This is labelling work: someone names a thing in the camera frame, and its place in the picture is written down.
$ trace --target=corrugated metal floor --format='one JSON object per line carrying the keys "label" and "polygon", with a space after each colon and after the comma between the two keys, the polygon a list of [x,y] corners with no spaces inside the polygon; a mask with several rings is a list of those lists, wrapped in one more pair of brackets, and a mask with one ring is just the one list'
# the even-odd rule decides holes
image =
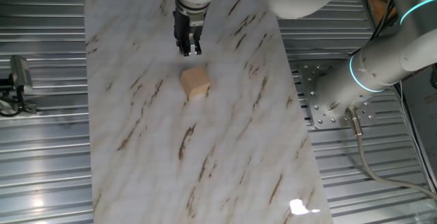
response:
{"label": "corrugated metal floor", "polygon": [[[279,26],[335,224],[434,223],[435,205],[423,193],[380,184],[361,171],[350,128],[311,126],[297,65],[340,64],[368,41],[373,29],[361,0],[334,0],[304,19],[279,19]],[[380,176],[427,185],[395,92],[388,89],[371,102],[378,123],[364,128],[369,165]]]}
{"label": "corrugated metal floor", "polygon": [[[334,0],[309,18],[279,24],[291,66],[344,61],[371,35],[360,0]],[[27,100],[41,112],[0,119],[0,223],[93,223],[83,0],[0,0],[0,77],[13,54],[29,60],[34,91]],[[304,96],[301,102],[308,119]],[[378,125],[365,129],[371,166],[425,184],[397,96],[385,91],[372,102]],[[407,224],[435,215],[422,194],[361,173],[348,128],[314,130],[307,122],[336,224]]]}
{"label": "corrugated metal floor", "polygon": [[0,223],[92,223],[83,0],[0,0],[0,78],[14,54],[41,112],[0,120]]}

